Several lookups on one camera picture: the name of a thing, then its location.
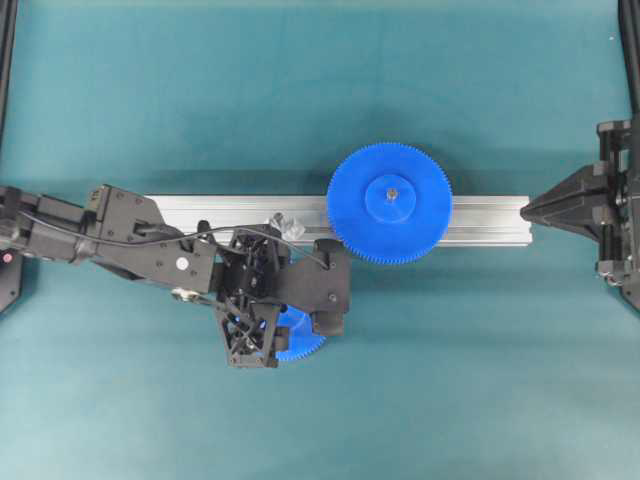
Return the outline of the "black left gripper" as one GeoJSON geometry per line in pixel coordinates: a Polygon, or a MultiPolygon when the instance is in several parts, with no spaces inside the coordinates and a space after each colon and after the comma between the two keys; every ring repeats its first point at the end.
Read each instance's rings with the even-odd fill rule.
{"type": "MultiPolygon", "coordinates": [[[[96,223],[92,235],[101,242],[92,261],[132,281],[208,294],[220,282],[227,295],[269,295],[278,273],[291,260],[272,227],[237,229],[222,250],[222,268],[215,265],[216,248],[199,240],[184,240],[167,225],[157,204],[144,196],[103,185],[92,193],[96,223]]],[[[289,328],[278,325],[283,305],[217,302],[215,315],[228,364],[234,368],[277,368],[276,353],[289,347],[289,328]]]]}

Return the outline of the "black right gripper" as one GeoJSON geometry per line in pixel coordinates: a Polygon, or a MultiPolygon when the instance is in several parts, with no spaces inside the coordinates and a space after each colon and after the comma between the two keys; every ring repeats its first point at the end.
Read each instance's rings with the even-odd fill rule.
{"type": "Polygon", "coordinates": [[[597,126],[599,160],[579,168],[520,210],[533,224],[563,230],[599,243],[598,274],[611,286],[629,288],[639,280],[639,120],[597,126]],[[605,193],[603,218],[546,215],[549,207],[605,193]]]}

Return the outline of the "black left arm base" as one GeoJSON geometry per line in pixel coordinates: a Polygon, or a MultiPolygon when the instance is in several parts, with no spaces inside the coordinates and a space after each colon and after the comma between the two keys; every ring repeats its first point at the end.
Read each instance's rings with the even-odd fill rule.
{"type": "Polygon", "coordinates": [[[0,311],[5,313],[20,298],[23,257],[14,250],[1,251],[0,311]]]}

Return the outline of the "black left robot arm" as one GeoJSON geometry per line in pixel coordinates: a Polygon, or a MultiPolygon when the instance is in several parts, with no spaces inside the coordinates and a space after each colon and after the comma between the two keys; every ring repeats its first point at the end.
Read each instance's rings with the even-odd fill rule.
{"type": "Polygon", "coordinates": [[[275,368],[289,343],[288,328],[278,323],[289,304],[271,294],[271,279],[290,264],[291,251],[269,225],[228,231],[228,244],[205,220],[185,234],[165,222],[153,200],[108,185],[95,190],[86,206],[15,187],[1,190],[3,254],[91,262],[210,307],[230,365],[275,368]]]}

